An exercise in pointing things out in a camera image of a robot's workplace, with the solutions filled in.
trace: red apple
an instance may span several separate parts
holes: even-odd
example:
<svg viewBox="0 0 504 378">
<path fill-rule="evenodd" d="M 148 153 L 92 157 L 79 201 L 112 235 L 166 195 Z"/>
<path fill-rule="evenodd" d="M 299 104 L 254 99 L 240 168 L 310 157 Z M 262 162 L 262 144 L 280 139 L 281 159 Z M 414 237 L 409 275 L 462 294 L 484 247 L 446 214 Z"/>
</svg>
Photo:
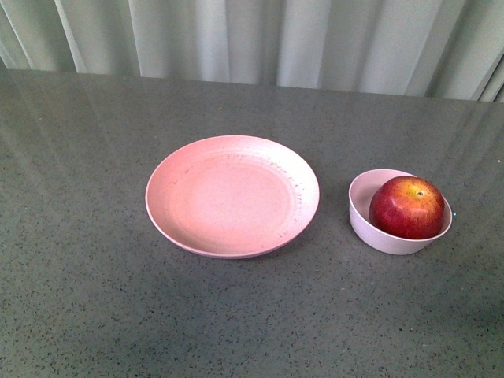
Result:
<svg viewBox="0 0 504 378">
<path fill-rule="evenodd" d="M 398 176 L 378 189 L 369 206 L 369 221 L 387 234 L 405 239 L 428 239 L 443 226 L 444 200 L 429 181 Z"/>
</svg>

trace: white curtain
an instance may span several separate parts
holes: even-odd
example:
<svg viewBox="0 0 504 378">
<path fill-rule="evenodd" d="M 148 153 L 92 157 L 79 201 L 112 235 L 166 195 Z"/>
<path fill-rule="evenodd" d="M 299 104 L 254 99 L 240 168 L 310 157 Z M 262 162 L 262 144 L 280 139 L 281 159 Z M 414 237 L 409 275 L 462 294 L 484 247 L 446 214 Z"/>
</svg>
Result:
<svg viewBox="0 0 504 378">
<path fill-rule="evenodd" d="M 504 101 L 503 54 L 503 0 L 0 0 L 7 68 Z"/>
</svg>

